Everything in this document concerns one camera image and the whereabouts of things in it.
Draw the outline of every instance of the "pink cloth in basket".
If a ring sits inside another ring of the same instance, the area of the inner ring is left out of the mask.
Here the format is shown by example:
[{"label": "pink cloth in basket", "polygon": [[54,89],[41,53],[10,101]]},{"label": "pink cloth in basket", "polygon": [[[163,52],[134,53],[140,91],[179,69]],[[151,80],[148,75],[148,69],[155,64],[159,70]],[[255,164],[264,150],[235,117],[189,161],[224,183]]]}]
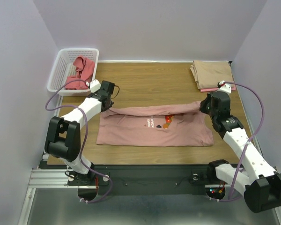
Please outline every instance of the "pink cloth in basket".
[{"label": "pink cloth in basket", "polygon": [[110,108],[101,113],[97,144],[131,146],[210,146],[200,102],[186,105]]},{"label": "pink cloth in basket", "polygon": [[[75,80],[77,78],[83,79],[85,81],[90,82],[94,73],[95,69],[95,62],[92,60],[89,60],[86,57],[83,57],[82,55],[78,56],[75,61],[73,62],[73,65],[76,66],[76,74],[72,76],[68,76],[66,83],[69,81]],[[67,90],[85,90],[88,89],[86,84],[82,81],[76,81],[68,84],[65,86],[65,89]]]}]

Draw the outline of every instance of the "wood grain surface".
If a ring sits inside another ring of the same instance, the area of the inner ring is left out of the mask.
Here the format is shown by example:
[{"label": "wood grain surface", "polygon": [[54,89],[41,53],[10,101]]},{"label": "wood grain surface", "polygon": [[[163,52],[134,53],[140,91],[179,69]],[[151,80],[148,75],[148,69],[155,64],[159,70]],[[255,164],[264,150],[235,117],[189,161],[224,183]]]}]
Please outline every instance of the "wood grain surface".
[{"label": "wood grain surface", "polygon": [[[191,63],[99,63],[96,79],[107,80],[120,87],[113,107],[187,104],[201,101],[206,93],[197,89],[189,69]],[[249,127],[237,91],[231,95],[231,113],[243,123],[249,135]],[[79,105],[85,97],[64,97],[62,104]],[[60,110],[59,116],[69,113],[71,108]],[[237,163],[233,150],[212,129],[207,116],[206,125],[213,131],[214,145],[211,147],[136,147],[96,145],[100,115],[89,121],[89,135],[83,151],[94,164],[152,165],[152,164],[207,164],[218,159]],[[81,141],[85,128],[81,130]],[[47,164],[63,162],[49,156]]]}]

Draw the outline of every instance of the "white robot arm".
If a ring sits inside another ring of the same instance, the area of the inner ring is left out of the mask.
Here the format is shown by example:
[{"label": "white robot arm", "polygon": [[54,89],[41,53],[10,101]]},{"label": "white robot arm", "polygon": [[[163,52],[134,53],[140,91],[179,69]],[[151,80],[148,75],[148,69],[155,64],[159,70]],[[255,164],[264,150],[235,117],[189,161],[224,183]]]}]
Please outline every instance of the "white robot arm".
[{"label": "white robot arm", "polygon": [[[219,83],[219,90],[207,94],[201,102],[200,111],[208,114],[215,131],[232,148],[238,158],[247,150],[242,165],[247,175],[238,172],[234,189],[244,196],[246,204],[253,212],[281,206],[281,173],[271,167],[248,142],[246,131],[237,119],[230,114],[231,87],[224,82]],[[236,169],[225,160],[209,163],[207,175],[210,180],[222,180],[231,185]]]},{"label": "white robot arm", "polygon": [[[85,112],[88,121],[113,105],[111,95],[114,87],[115,84],[108,81],[102,81],[102,84],[100,84],[98,80],[94,80],[90,83],[91,94],[78,106]],[[83,155],[81,157],[79,155],[81,149],[80,129],[84,125],[85,119],[79,109],[74,109],[62,117],[55,116],[51,118],[45,142],[45,151],[61,158],[73,171],[90,176],[89,169],[81,163],[81,160],[91,168],[92,163]],[[67,132],[66,137],[61,137],[60,134],[64,132]]]}]

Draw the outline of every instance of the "white plastic basket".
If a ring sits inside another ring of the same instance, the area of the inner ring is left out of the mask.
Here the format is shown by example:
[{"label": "white plastic basket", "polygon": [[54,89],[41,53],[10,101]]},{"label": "white plastic basket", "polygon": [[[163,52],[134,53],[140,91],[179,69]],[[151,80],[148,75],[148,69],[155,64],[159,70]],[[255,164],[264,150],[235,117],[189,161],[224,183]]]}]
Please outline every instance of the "white plastic basket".
[{"label": "white plastic basket", "polygon": [[[99,51],[96,48],[64,48],[58,52],[54,66],[52,68],[47,89],[50,92],[56,92],[62,85],[66,83],[66,79],[70,75],[75,75],[76,66],[73,62],[79,56],[93,60],[95,62],[95,69],[92,80],[95,79],[98,65]],[[62,89],[59,92],[61,96],[86,96],[90,90],[66,90]]]}]

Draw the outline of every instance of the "metal floor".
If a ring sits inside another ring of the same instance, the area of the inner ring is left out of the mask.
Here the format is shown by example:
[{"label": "metal floor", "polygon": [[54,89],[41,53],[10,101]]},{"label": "metal floor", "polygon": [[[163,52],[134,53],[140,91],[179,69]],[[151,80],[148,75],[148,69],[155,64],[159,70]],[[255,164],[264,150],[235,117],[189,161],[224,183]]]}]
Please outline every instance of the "metal floor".
[{"label": "metal floor", "polygon": [[279,225],[274,210],[252,213],[243,199],[209,201],[205,196],[110,196],[79,202],[77,190],[37,189],[29,225]]}]

